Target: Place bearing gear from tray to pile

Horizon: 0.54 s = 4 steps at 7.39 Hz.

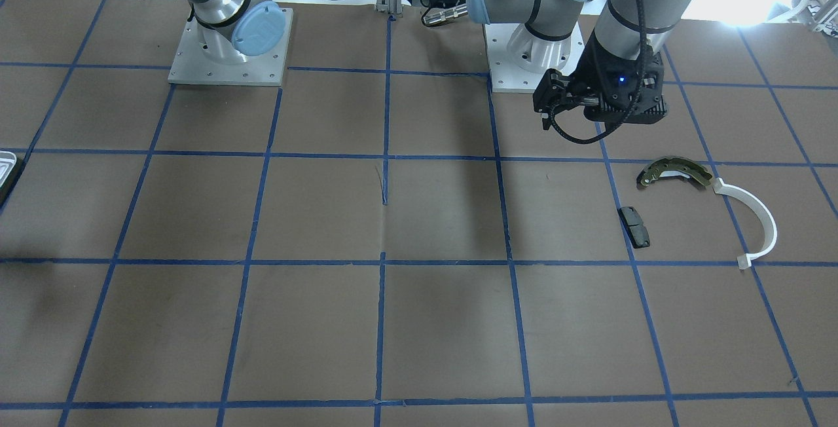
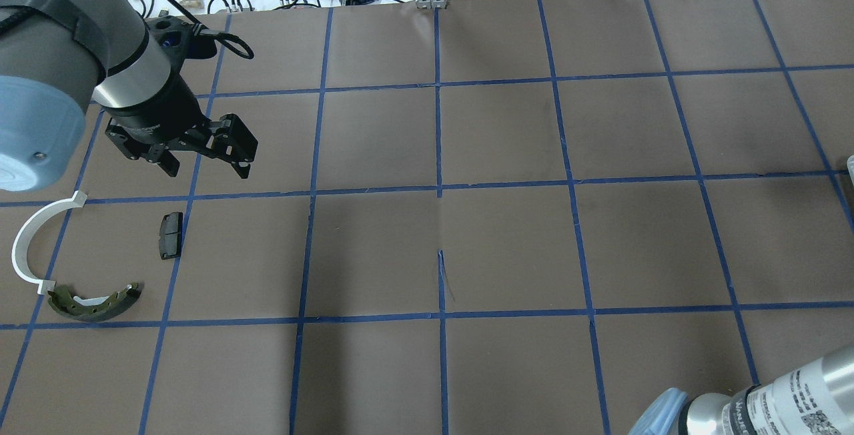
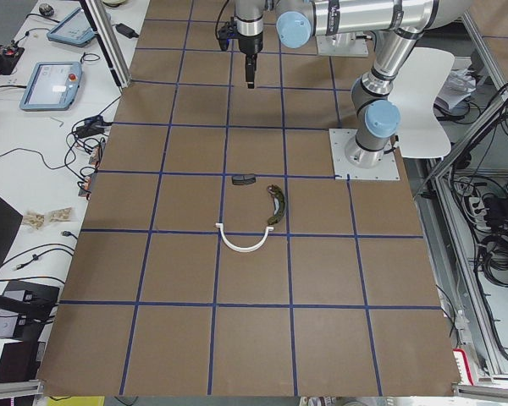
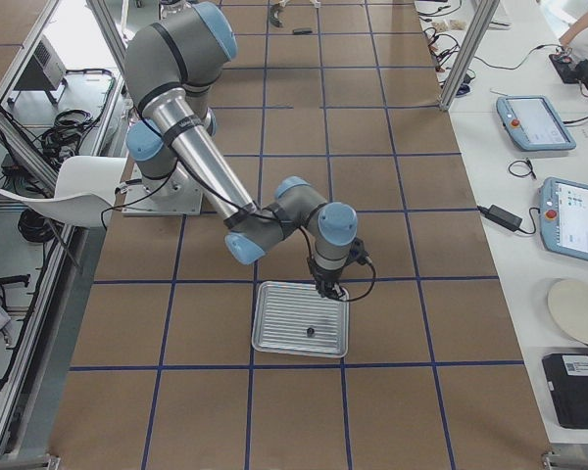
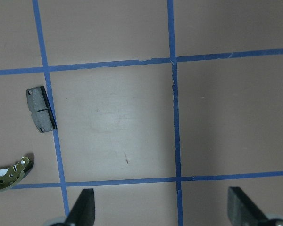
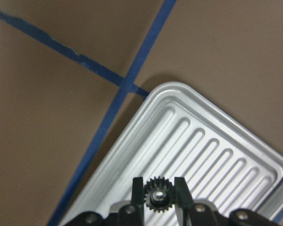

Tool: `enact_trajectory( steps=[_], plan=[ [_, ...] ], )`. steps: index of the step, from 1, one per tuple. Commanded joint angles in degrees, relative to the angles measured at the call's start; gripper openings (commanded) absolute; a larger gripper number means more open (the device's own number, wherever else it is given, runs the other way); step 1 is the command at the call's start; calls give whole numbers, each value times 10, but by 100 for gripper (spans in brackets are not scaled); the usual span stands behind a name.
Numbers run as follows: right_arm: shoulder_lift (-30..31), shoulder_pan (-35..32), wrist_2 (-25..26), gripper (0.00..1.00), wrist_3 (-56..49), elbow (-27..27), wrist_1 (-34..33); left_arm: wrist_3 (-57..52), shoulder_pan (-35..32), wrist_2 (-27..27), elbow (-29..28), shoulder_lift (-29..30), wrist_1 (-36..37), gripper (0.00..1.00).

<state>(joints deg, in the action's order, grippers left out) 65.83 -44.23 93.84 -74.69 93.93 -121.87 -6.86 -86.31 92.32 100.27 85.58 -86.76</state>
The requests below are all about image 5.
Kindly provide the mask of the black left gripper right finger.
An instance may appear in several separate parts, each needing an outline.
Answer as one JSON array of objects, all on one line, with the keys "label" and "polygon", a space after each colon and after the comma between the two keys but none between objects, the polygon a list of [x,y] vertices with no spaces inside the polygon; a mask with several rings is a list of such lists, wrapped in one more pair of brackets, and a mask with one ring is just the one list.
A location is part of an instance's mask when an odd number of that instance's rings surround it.
[{"label": "black left gripper right finger", "polygon": [[227,216],[232,226],[268,226],[269,219],[240,187],[229,187]]}]

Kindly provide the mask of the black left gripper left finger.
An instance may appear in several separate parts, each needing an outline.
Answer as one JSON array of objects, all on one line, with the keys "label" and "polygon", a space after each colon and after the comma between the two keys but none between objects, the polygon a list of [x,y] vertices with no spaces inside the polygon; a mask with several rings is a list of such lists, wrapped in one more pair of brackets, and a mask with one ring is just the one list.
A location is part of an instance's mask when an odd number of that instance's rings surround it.
[{"label": "black left gripper left finger", "polygon": [[65,226],[93,226],[95,222],[94,189],[83,189],[66,218]]}]

